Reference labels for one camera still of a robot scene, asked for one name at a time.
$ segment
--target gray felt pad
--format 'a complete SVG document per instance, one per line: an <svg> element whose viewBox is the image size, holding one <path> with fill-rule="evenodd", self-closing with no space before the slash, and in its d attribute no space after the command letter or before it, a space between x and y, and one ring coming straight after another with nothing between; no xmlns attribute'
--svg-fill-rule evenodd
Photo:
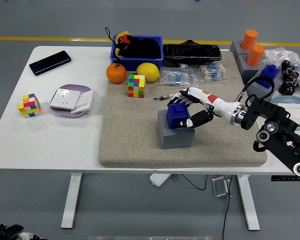
<svg viewBox="0 0 300 240"><path fill-rule="evenodd" d="M222 52L222 60L217 63L225 68L224 80L200 82L198 87L233 102L244 87L233 53ZM109 82L99 143L100 164L107 168L157 169L259 167L266 162L265 152L253 150L256 124L247 131L216 116L195 129L191 146L161 149L157 117L159 110L168 109L169 100L153 98L182 89L185 87L146 83L145 97L134 98L127 95L127 80L118 85ZM193 104L188 110L193 115L203 106Z"/></svg>

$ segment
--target black robotic finger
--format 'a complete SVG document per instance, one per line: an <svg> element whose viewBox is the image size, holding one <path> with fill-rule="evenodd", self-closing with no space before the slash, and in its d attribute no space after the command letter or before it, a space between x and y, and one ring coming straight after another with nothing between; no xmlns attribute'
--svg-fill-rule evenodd
<svg viewBox="0 0 300 240"><path fill-rule="evenodd" d="M175 125L177 127L181 127L181 128L194 129L196 127L199 127L203 124L210 122L213 118L214 118L214 114L212 111L203 110L203 111L197 112L189 119L184 120L182 122L178 122Z"/></svg>

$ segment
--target white robotic hand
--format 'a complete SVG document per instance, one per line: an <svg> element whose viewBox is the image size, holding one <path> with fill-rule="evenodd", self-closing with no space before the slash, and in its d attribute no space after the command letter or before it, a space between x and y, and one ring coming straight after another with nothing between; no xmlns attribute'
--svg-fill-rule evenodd
<svg viewBox="0 0 300 240"><path fill-rule="evenodd" d="M200 103L206 108L190 117L189 119L180 122L179 127L196 128L213 119L213 115L224 118L231 125L239 125L247 107L238 101L226 102L221 98L207 91L196 87L189 87L179 91L170 100L169 104L185 103L187 107L195 103Z"/></svg>

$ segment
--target power strip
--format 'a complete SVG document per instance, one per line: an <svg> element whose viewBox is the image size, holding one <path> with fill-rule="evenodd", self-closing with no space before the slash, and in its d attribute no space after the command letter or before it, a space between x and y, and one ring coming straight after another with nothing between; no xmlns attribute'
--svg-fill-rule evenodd
<svg viewBox="0 0 300 240"><path fill-rule="evenodd" d="M296 175L272 175L272 182L300 182L300 176Z"/></svg>
<svg viewBox="0 0 300 240"><path fill-rule="evenodd" d="M150 176L150 181L152 185L160 187L169 177L171 174L163 174L163 173L154 173Z"/></svg>

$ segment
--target purple plate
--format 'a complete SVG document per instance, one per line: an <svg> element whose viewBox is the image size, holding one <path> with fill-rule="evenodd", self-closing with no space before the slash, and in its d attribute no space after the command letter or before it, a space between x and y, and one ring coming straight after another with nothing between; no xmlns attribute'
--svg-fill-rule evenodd
<svg viewBox="0 0 300 240"><path fill-rule="evenodd" d="M90 87L83 86L83 85L76 85L76 84L63 85L63 86L59 87L59 89L75 90L75 91L80 91L81 93L86 93L91 90ZM53 94L51 101L54 98L54 96L56 95L57 90ZM87 111L82 111L82 112L78 112L75 114L70 114L71 110L69 110L69 109L56 108L56 107L51 107L51 106L50 106L50 108L53 112L55 112L59 116L66 117L66 118L79 118L87 112Z"/></svg>

